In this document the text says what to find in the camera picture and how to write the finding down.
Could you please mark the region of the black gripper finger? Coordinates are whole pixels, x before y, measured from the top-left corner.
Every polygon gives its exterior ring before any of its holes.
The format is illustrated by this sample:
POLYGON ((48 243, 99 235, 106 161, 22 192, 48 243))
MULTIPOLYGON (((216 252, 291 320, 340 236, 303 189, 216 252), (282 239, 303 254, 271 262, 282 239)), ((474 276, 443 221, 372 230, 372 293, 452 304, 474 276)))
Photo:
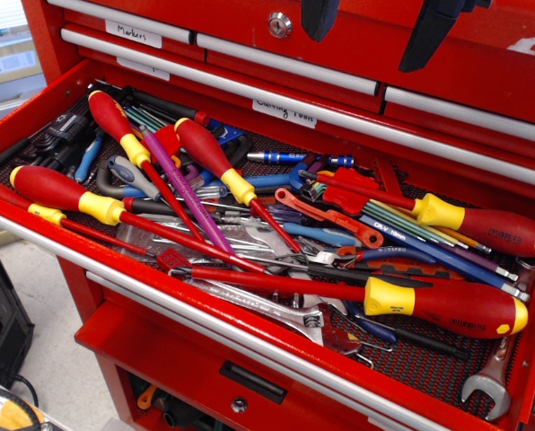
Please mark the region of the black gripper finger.
POLYGON ((321 42, 333 28, 339 0, 302 0, 301 25, 307 36, 321 42))
POLYGON ((460 0, 425 0, 399 63, 399 71, 424 68, 443 43, 465 7, 460 0))

